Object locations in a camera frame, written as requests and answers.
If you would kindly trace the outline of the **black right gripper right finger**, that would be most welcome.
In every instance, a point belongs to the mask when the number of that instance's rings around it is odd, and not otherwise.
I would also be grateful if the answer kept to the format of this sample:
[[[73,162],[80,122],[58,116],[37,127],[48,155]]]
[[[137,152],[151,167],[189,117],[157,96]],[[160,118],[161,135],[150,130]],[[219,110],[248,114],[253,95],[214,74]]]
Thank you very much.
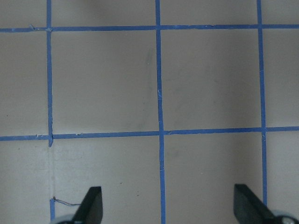
[[[240,224],[274,224],[275,216],[246,184],[234,185],[234,215]]]

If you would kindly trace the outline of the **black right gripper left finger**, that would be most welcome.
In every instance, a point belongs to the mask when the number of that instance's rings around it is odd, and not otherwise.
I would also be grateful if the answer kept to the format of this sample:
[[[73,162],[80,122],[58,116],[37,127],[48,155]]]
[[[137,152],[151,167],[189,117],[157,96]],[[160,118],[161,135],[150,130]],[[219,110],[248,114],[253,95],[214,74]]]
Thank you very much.
[[[103,219],[103,202],[101,186],[90,187],[78,210],[73,216],[72,224],[100,224]]]

